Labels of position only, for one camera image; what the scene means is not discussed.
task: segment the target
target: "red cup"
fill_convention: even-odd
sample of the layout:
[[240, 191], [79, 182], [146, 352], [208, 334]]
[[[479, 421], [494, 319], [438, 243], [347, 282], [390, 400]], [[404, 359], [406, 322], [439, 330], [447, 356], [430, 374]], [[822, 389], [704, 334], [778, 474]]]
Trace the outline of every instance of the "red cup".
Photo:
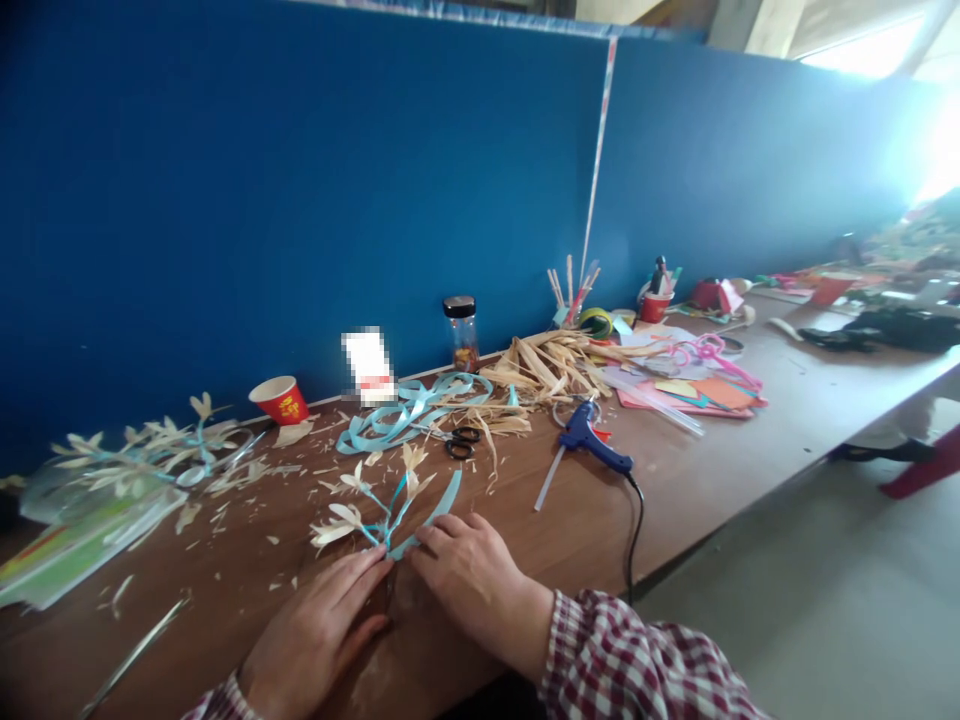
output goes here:
[[824, 273], [810, 302], [814, 305], [833, 305], [857, 280], [859, 278], [856, 275], [849, 273]]
[[262, 382], [247, 397], [281, 425], [297, 425], [310, 416], [310, 409], [303, 401], [293, 375], [281, 375]]
[[656, 325], [663, 321], [663, 316], [670, 307], [670, 301], [673, 300], [673, 293], [669, 295], [654, 295], [653, 293], [644, 293], [643, 305], [640, 306], [640, 319], [651, 325]]

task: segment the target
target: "gray floor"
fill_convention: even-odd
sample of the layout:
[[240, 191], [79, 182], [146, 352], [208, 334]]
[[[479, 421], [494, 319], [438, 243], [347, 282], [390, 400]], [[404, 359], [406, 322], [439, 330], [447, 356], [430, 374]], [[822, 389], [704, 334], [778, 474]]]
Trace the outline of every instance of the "gray floor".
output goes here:
[[[960, 421], [941, 400], [935, 430]], [[904, 501], [903, 465], [822, 465], [728, 525], [637, 605], [704, 631], [794, 718], [960, 718], [960, 477]]]

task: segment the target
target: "person's left hand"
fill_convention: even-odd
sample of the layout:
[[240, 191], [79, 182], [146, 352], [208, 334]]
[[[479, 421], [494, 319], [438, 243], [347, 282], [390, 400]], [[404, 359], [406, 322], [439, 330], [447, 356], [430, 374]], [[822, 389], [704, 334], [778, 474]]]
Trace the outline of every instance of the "person's left hand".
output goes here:
[[309, 717], [340, 673], [387, 626], [386, 615], [375, 615], [347, 635], [393, 567], [385, 553], [380, 546], [340, 558], [270, 621], [237, 679], [247, 704], [264, 720]]

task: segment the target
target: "black power cord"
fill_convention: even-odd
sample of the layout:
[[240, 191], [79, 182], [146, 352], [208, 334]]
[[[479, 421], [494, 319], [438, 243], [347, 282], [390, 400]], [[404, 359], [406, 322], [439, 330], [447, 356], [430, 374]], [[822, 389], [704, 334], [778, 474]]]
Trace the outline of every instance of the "black power cord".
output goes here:
[[630, 603], [630, 608], [633, 608], [633, 551], [637, 549], [637, 538], [640, 537], [640, 526], [643, 525], [643, 511], [646, 502], [643, 499], [643, 491], [640, 489], [640, 486], [637, 485], [637, 481], [633, 479], [631, 473], [626, 474], [627, 482], [630, 483], [630, 487], [637, 491], [637, 497], [640, 498], [640, 515], [637, 517], [637, 529], [633, 531], [633, 540], [630, 543], [630, 553], [627, 557], [627, 602]]

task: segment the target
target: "black scissors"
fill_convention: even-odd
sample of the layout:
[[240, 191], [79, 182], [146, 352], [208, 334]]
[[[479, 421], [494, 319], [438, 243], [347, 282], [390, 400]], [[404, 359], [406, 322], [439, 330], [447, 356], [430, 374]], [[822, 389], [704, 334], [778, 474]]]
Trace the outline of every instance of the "black scissors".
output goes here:
[[469, 460], [473, 457], [473, 445], [480, 442], [480, 431], [472, 427], [454, 428], [451, 432], [443, 432], [428, 428], [426, 425], [413, 425], [428, 435], [444, 440], [443, 446], [447, 454], [454, 460]]

